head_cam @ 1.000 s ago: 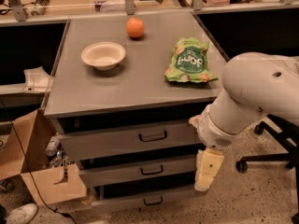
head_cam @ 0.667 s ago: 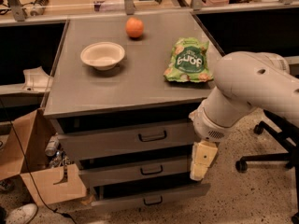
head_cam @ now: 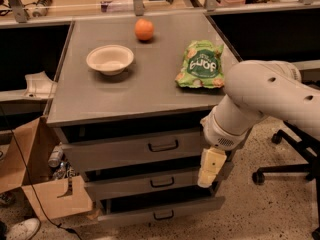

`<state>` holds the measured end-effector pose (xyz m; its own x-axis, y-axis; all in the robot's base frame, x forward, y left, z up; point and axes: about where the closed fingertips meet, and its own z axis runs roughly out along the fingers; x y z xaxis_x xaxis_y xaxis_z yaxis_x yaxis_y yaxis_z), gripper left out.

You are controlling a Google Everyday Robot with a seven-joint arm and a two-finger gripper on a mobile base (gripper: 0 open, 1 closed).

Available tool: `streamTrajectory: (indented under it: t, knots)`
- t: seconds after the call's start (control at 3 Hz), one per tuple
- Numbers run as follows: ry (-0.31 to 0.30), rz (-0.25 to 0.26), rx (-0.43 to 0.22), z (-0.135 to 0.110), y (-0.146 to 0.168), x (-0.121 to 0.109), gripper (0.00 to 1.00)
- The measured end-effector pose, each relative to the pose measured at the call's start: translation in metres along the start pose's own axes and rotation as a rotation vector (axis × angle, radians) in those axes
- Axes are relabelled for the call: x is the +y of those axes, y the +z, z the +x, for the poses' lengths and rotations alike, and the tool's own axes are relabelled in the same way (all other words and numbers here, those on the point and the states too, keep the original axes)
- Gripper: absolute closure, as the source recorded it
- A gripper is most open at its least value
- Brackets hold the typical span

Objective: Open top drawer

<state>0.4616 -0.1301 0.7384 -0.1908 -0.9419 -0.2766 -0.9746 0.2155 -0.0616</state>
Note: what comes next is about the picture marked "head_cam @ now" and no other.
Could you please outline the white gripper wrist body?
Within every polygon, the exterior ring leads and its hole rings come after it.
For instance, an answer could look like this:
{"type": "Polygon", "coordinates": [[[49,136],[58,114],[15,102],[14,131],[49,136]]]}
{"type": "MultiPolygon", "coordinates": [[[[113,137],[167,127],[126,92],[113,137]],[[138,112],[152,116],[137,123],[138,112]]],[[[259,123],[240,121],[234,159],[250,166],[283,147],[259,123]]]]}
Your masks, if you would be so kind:
{"type": "Polygon", "coordinates": [[[207,143],[217,149],[231,151],[236,149],[242,141],[245,140],[247,133],[234,135],[218,125],[215,119],[216,109],[201,119],[200,123],[203,127],[203,134],[207,143]]]}

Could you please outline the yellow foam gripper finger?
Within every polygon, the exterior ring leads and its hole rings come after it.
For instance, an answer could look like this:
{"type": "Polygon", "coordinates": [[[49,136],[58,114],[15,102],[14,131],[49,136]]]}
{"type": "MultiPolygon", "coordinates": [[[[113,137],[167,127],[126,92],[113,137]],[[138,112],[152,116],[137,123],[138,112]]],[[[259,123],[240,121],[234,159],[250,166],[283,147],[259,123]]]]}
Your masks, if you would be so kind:
{"type": "Polygon", "coordinates": [[[214,147],[204,149],[201,154],[198,186],[202,188],[210,187],[222,169],[226,159],[227,156],[223,150],[214,147]]]}

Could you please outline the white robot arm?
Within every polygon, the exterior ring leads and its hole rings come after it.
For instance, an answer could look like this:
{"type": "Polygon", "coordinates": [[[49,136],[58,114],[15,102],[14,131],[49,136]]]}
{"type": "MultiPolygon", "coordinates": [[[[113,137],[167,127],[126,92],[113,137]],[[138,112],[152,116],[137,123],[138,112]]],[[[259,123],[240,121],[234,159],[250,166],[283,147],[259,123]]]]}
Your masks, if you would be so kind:
{"type": "Polygon", "coordinates": [[[206,142],[198,185],[211,186],[248,131],[271,116],[320,139],[320,90],[301,82],[295,65],[283,61],[242,61],[225,74],[225,96],[201,120],[206,142]]]}

